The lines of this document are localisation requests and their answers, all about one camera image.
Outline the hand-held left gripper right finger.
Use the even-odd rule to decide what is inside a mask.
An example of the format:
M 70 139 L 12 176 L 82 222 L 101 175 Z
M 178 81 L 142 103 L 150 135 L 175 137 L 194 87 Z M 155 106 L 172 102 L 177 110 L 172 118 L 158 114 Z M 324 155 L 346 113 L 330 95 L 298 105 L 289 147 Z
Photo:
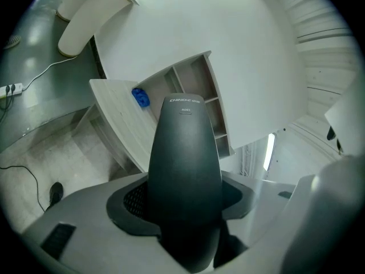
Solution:
M 229 220 L 246 247 L 216 273 L 335 273 L 348 271 L 362 242 L 364 157 L 347 156 L 297 184 L 223 172 L 253 190 L 250 212 Z

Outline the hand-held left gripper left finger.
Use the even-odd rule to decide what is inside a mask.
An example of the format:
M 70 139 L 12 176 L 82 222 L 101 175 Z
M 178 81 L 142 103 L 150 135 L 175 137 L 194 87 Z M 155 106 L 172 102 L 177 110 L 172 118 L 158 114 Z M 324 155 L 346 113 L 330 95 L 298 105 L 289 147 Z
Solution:
M 107 215 L 107 199 L 144 176 L 127 176 L 68 195 L 33 222 L 22 240 L 50 273 L 182 273 L 155 237 L 129 235 Z M 55 259 L 41 246 L 59 224 L 75 230 Z

